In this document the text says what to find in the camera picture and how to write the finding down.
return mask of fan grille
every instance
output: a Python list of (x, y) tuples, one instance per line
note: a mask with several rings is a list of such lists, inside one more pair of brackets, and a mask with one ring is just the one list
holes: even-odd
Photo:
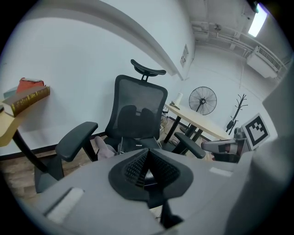
[(190, 108), (202, 115), (210, 114), (215, 109), (216, 103), (215, 93), (205, 86), (196, 88), (189, 97)]

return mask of book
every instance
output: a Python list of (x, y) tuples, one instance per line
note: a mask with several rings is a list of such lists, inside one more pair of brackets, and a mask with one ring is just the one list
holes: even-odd
[(16, 117), (23, 110), (48, 95), (50, 95), (50, 87), (35, 86), (10, 96), (6, 100), (3, 100), (2, 104), (7, 114)]
[(9, 89), (8, 91), (6, 91), (3, 95), (4, 95), (4, 99), (12, 96), (12, 95), (15, 95), (15, 93), (17, 92), (17, 86), (16, 87), (13, 87), (11, 89)]

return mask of ceiling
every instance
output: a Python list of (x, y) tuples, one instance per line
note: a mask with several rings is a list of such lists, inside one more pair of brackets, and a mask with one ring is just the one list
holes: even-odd
[(186, 4), (196, 43), (219, 47), (245, 58), (260, 45), (277, 57), (280, 64), (286, 67), (290, 64), (291, 46), (271, 15), (267, 16), (257, 37), (248, 34), (254, 12), (246, 0), (182, 1)]

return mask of wooden floor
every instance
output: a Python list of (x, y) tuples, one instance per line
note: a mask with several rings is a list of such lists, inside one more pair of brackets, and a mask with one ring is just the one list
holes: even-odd
[[(165, 126), (164, 130), (161, 131), (159, 138), (160, 140), (163, 140), (166, 137), (166, 133), (168, 133), (172, 124), (173, 121), (168, 119), (167, 125)], [(178, 125), (175, 132), (181, 132), (180, 125)], [(173, 135), (171, 140), (177, 140), (177, 138)], [(203, 141), (204, 140), (202, 138), (199, 138), (196, 143), (200, 145)], [(92, 140), (91, 143), (95, 152), (97, 152), (98, 148), (95, 145), (94, 140)], [(38, 154), (37, 157), (45, 157), (54, 153), (55, 151), (41, 153)], [(190, 151), (188, 151), (186, 155), (195, 158), (195, 156)], [(205, 160), (211, 161), (212, 156), (207, 153)], [(85, 151), (82, 149), (79, 151), (72, 162), (62, 161), (64, 174), (66, 176), (79, 167), (89, 163), (91, 163), (91, 161), (86, 155)], [(15, 196), (20, 197), (30, 203), (33, 203), (38, 198), (39, 195), (36, 194), (34, 186), (34, 166), (26, 157), (0, 161), (0, 169)]]

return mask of chair headrest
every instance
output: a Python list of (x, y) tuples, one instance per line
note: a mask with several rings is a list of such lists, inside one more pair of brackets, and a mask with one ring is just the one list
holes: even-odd
[(142, 66), (141, 64), (137, 63), (133, 59), (130, 62), (132, 65), (134, 65), (135, 70), (140, 74), (144, 74), (149, 77), (155, 77), (157, 75), (165, 75), (166, 74), (165, 70), (154, 70), (154, 69), (146, 68), (146, 67)]

